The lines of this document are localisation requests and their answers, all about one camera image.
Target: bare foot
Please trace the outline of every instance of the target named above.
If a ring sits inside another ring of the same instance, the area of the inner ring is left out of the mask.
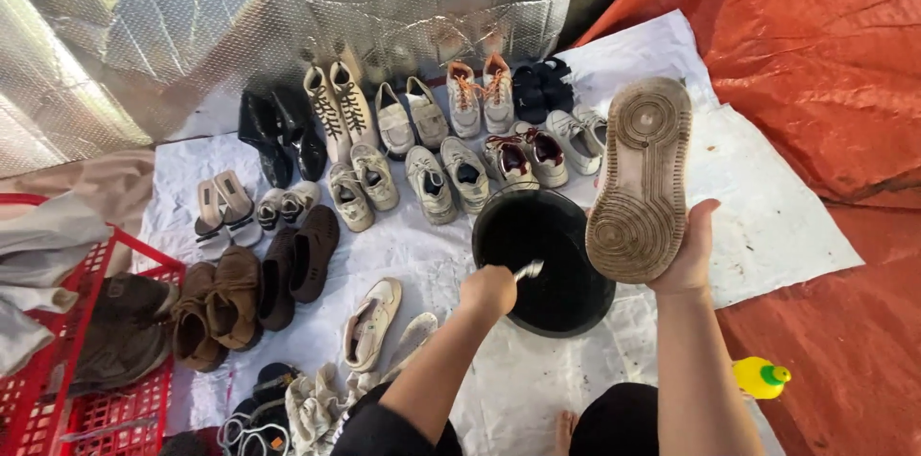
[[[579,423],[579,415],[572,411],[561,411],[556,415],[556,448],[554,456],[569,456],[569,443]]]

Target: black leather boot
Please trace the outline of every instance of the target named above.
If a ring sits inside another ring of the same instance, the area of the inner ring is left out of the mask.
[[[259,151],[262,173],[275,188],[291,184],[294,164],[278,143],[281,129],[273,106],[266,100],[243,91],[239,99],[239,127],[236,137]]]
[[[284,144],[290,144],[295,151],[300,177],[318,181],[326,169],[326,144],[317,134],[307,95],[278,86],[272,90],[272,103],[282,119]]]

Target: dark brown shoe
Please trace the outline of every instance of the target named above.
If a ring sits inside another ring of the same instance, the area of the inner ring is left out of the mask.
[[[259,296],[259,322],[266,330],[278,332],[294,318],[294,300],[288,290],[294,266],[293,227],[275,234],[262,260],[262,286]]]
[[[179,364],[207,372],[221,366],[227,349],[211,336],[204,299],[214,287],[214,266],[208,262],[192,265],[185,275],[181,295],[173,306],[173,358]]]
[[[214,269],[214,287],[204,299],[211,335],[231,350],[245,352],[262,337],[259,308],[259,259],[242,246],[224,250]]]
[[[339,221],[328,206],[318,204],[310,210],[294,235],[294,271],[291,296],[301,303],[316,300],[326,285],[330,258],[339,245]]]

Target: black bucket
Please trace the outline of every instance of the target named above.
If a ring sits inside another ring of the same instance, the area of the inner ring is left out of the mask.
[[[512,272],[544,261],[536,278],[519,282],[508,318],[544,337],[587,332],[611,309],[616,283],[598,273],[585,250],[585,211],[555,191],[515,190],[494,195],[473,224],[477,267]]]

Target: brown sneaker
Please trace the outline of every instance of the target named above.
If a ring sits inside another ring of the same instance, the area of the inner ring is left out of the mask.
[[[172,309],[173,358],[189,368],[207,372],[221,366],[227,349],[211,336],[204,299],[214,286],[214,266],[208,262],[192,265],[185,275],[181,297]]]
[[[291,270],[294,267],[293,227],[285,227],[275,234],[269,250],[262,260],[262,285],[259,296],[259,322],[273,332],[278,332],[294,318],[294,300],[288,290]]]
[[[316,300],[326,285],[330,258],[339,245],[339,221],[328,206],[318,204],[310,210],[294,235],[294,270],[291,296],[301,303]]]
[[[608,109],[608,149],[585,244],[599,273],[645,284],[672,263],[685,234],[691,98],[677,80],[628,85]]]
[[[211,335],[231,350],[245,352],[262,337],[256,320],[259,259],[242,246],[224,250],[214,269],[214,287],[204,299]]]

